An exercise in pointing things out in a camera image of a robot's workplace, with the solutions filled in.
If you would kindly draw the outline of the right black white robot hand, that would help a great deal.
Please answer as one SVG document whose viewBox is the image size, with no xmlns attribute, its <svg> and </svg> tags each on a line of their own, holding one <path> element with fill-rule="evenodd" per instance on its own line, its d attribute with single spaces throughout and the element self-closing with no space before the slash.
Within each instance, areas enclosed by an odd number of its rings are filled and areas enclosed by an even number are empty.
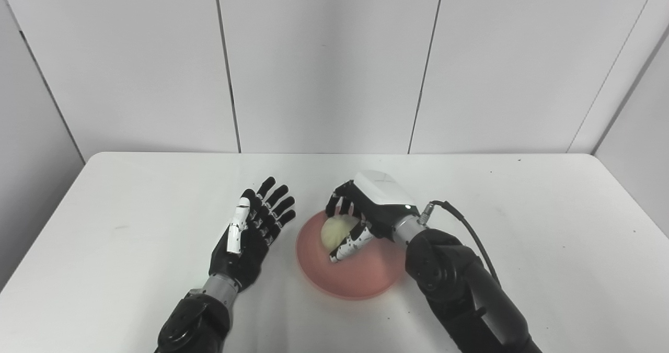
<svg viewBox="0 0 669 353">
<path fill-rule="evenodd" d="M 389 174 L 361 171 L 332 193 L 325 207 L 326 217 L 351 215 L 356 224 L 329 253 L 338 263 L 358 253 L 372 239 L 386 239 L 406 249 L 419 232 L 420 211 L 411 196 Z"/>
</svg>

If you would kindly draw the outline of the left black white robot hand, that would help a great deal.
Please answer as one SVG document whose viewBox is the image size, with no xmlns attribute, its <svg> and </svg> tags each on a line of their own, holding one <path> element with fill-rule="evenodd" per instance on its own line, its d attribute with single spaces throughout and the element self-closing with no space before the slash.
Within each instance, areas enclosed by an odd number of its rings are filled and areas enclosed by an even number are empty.
<svg viewBox="0 0 669 353">
<path fill-rule="evenodd" d="M 270 246 L 296 217 L 289 187 L 268 177 L 257 190 L 246 189 L 211 253 L 209 274 L 234 282 L 237 292 L 258 279 Z"/>
</svg>

